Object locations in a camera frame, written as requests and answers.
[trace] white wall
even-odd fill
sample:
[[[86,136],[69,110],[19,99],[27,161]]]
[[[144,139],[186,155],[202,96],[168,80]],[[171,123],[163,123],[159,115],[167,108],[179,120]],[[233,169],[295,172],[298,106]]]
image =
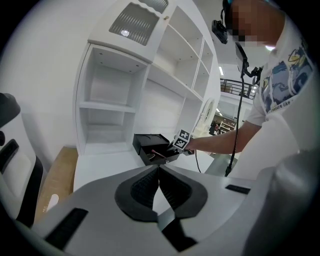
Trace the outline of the white wall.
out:
[[[48,170],[64,145],[76,145],[72,99],[90,32],[115,0],[44,0],[20,23],[0,63],[0,91],[14,95],[31,144]],[[210,32],[192,0],[179,1],[215,53]],[[220,96],[214,60],[205,100]]]

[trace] white t-shirt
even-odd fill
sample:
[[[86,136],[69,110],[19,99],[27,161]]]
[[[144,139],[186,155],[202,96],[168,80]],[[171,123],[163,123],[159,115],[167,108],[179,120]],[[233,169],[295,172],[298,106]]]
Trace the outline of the white t-shirt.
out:
[[[320,79],[308,46],[286,17],[275,49],[263,66],[247,121],[261,129],[243,149],[232,178],[255,180],[283,158],[319,145]]]

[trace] black rubber pad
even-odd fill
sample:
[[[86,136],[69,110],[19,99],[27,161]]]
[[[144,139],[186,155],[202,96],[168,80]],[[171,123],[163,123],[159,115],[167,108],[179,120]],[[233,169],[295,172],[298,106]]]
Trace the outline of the black rubber pad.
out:
[[[243,187],[243,186],[236,186],[236,185],[228,185],[225,187],[227,190],[235,191],[241,194],[248,195],[250,192],[250,188]]]
[[[63,250],[87,214],[87,210],[74,208],[45,240],[52,246]]]

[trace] railing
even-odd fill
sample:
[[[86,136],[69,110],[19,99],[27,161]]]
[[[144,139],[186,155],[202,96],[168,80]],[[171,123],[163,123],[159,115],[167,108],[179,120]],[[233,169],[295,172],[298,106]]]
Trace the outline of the railing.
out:
[[[241,95],[242,82],[230,79],[220,79],[220,90],[221,92]],[[252,86],[252,84],[244,83],[244,92],[243,97],[253,100],[256,96],[256,89]]]

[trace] white tabletop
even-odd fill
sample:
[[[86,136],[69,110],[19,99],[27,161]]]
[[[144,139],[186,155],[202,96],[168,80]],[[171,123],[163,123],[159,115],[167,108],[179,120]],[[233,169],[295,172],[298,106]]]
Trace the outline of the white tabletop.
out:
[[[197,158],[202,173],[208,169],[214,160],[202,151],[197,151]],[[169,165],[198,172],[194,155],[181,154],[177,160],[170,162]],[[143,166],[145,166],[144,162],[134,149],[112,154],[79,155],[74,174],[73,191],[89,182]]]

